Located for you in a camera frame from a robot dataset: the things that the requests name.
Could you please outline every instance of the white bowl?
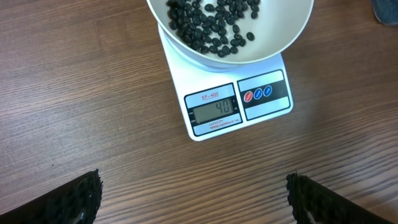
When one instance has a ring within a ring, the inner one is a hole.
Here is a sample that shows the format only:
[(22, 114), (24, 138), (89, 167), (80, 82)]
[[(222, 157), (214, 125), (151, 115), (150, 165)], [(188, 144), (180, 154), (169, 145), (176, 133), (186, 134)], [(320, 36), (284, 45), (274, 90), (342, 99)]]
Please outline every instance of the white bowl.
[[(147, 2), (157, 22), (174, 46), (199, 63), (219, 68), (255, 63), (280, 53), (303, 31), (313, 6), (313, 0), (261, 0), (257, 19), (251, 19), (249, 6), (249, 9), (244, 12), (244, 18), (237, 20), (236, 24), (241, 28), (240, 34), (246, 40), (246, 34), (252, 32), (255, 35), (254, 41), (247, 40), (246, 46), (238, 47), (237, 54), (220, 58), (217, 54), (203, 55), (196, 52), (180, 40), (177, 31), (169, 27), (171, 19), (167, 15), (170, 9), (166, 5), (167, 0), (147, 0)], [(202, 0), (200, 9), (207, 16), (214, 16), (215, 12), (206, 12), (204, 9), (208, 3), (217, 6), (216, 0)], [(233, 39), (232, 26), (226, 25), (226, 30), (226, 36), (230, 41)]]

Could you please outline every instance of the white kitchen scale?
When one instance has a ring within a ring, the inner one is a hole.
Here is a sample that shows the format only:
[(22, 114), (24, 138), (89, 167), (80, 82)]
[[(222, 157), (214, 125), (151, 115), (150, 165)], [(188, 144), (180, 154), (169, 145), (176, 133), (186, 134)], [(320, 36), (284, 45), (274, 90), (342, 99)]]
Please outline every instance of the white kitchen scale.
[(162, 40), (189, 136), (202, 141), (289, 113), (292, 93), (281, 54), (229, 70), (184, 57), (161, 26)]

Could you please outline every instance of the table surface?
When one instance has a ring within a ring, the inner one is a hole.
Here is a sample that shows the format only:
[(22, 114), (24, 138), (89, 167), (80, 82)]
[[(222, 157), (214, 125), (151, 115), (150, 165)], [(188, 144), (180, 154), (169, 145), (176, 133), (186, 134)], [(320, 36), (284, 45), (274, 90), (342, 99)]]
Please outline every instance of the table surface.
[(315, 1), (293, 111), (193, 142), (145, 1), (2, 0), (0, 213), (98, 168), (96, 223), (291, 223), (297, 171), (398, 222), (397, 46), (369, 1)]

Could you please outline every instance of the bean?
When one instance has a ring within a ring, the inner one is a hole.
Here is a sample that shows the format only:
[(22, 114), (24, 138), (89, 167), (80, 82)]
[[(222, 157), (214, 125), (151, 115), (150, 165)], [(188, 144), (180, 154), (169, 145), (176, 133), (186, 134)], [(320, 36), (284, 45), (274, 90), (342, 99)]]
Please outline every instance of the bean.
[(211, 45), (210, 47), (209, 47), (209, 51), (211, 52), (211, 53), (213, 53), (213, 54), (215, 54), (215, 53), (217, 53), (217, 47), (216, 46), (214, 46), (214, 45)]
[(219, 19), (223, 18), (223, 16), (224, 16), (224, 13), (217, 12), (215, 18), (216, 18), (216, 20), (219, 20)]
[(245, 39), (241, 39), (241, 41), (239, 42), (239, 45), (241, 47), (244, 47), (246, 45), (246, 40)]
[(210, 23), (209, 21), (204, 22), (204, 23), (201, 25), (201, 27), (204, 28), (204, 29), (210, 28), (210, 27), (211, 27), (211, 23)]
[(177, 23), (176, 23), (175, 21), (171, 21), (171, 22), (169, 23), (169, 26), (170, 26), (170, 28), (171, 28), (172, 30), (176, 30), (176, 29), (178, 28), (178, 25), (177, 25)]
[(243, 18), (243, 17), (244, 17), (244, 13), (243, 13), (242, 11), (239, 11), (239, 12), (238, 12), (238, 17), (239, 17), (239, 18)]
[(258, 5), (255, 5), (255, 4), (251, 5), (250, 8), (251, 8), (251, 10), (252, 10), (253, 12), (258, 12), (258, 11), (260, 10), (260, 9), (259, 9), (259, 6), (258, 6)]
[(194, 7), (195, 9), (199, 9), (200, 8), (200, 4), (194, 1), (192, 3), (192, 7)]
[(200, 53), (202, 53), (202, 54), (207, 54), (208, 52), (209, 52), (209, 48), (207, 46), (203, 46), (200, 49)]
[(195, 39), (195, 40), (200, 39), (201, 34), (202, 34), (201, 29), (199, 29), (199, 28), (195, 29), (195, 31), (193, 32), (193, 39)]
[(190, 11), (190, 10), (192, 10), (191, 4), (185, 3), (185, 5), (184, 5), (184, 10), (185, 10), (185, 11)]
[(237, 34), (240, 31), (240, 28), (238, 25), (235, 24), (232, 26), (232, 30), (234, 31), (235, 34)]
[(223, 44), (228, 44), (228, 38), (227, 38), (226, 36), (220, 37), (220, 41), (221, 41), (221, 43), (223, 43)]
[(231, 16), (231, 17), (227, 18), (226, 23), (228, 23), (229, 25), (235, 24), (235, 19), (234, 19), (234, 17)]
[(244, 11), (246, 11), (247, 9), (248, 9), (248, 5), (244, 2), (243, 4), (242, 4), (242, 12), (244, 12)]
[(184, 35), (182, 37), (182, 40), (186, 43), (186, 44), (190, 44), (192, 42), (191, 37), (189, 37), (188, 35)]
[(221, 28), (220, 31), (218, 31), (218, 35), (220, 35), (220, 36), (224, 36), (225, 34), (226, 34), (225, 28)]
[(225, 55), (229, 55), (230, 54), (229, 47), (227, 45), (224, 45), (223, 52), (224, 52)]
[(221, 41), (218, 38), (213, 38), (213, 44), (216, 47), (219, 47), (221, 45)]
[(234, 35), (234, 38), (237, 39), (237, 40), (243, 39), (243, 37), (242, 37), (241, 34), (235, 34), (235, 35)]
[(207, 21), (211, 22), (212, 24), (216, 22), (216, 18), (214, 16), (208, 16)]
[(211, 34), (211, 30), (209, 28), (206, 28), (206, 29), (203, 30), (203, 33), (205, 35), (210, 35)]
[(231, 47), (231, 49), (229, 51), (231, 51), (232, 54), (237, 54), (238, 53), (238, 48), (237, 47)]
[(212, 4), (207, 4), (205, 6), (205, 10), (208, 11), (208, 12), (214, 12), (215, 8), (214, 8), (214, 6)]
[(218, 21), (218, 26), (219, 26), (220, 28), (224, 28), (225, 25), (226, 25), (226, 23), (225, 23), (225, 21), (224, 21), (223, 19), (220, 19), (220, 20)]
[(213, 31), (213, 32), (218, 32), (218, 31), (220, 31), (220, 27), (219, 27), (217, 24), (215, 24), (215, 23), (211, 25), (210, 29), (211, 29), (211, 31)]
[(238, 40), (238, 39), (233, 39), (233, 40), (231, 40), (231, 45), (232, 45), (233, 47), (239, 46), (239, 40)]
[(252, 32), (248, 32), (248, 34), (246, 34), (246, 37), (248, 37), (248, 40), (250, 41), (254, 40), (254, 34)]
[(225, 6), (226, 5), (225, 0), (217, 0), (217, 5)]
[(224, 6), (216, 6), (216, 11), (217, 12), (225, 12)]
[(204, 14), (200, 14), (200, 20), (201, 22), (206, 22), (207, 21), (207, 16)]
[(219, 57), (225, 57), (225, 53), (224, 53), (224, 51), (223, 50), (218, 50), (217, 51), (217, 55), (219, 56)]
[(197, 27), (196, 27), (195, 24), (193, 24), (193, 23), (190, 23), (190, 24), (189, 24), (189, 29), (190, 29), (190, 30), (194, 31), (196, 28), (197, 28)]
[(251, 12), (250, 16), (251, 16), (252, 19), (257, 19), (257, 17), (259, 16), (259, 14), (256, 13), (256, 12)]
[(195, 14), (195, 15), (200, 15), (200, 14), (202, 14), (202, 11), (200, 10), (200, 9), (194, 9), (194, 10), (192, 10), (192, 12)]
[(209, 36), (203, 36), (204, 40), (206, 43), (210, 44), (211, 43), (211, 37)]

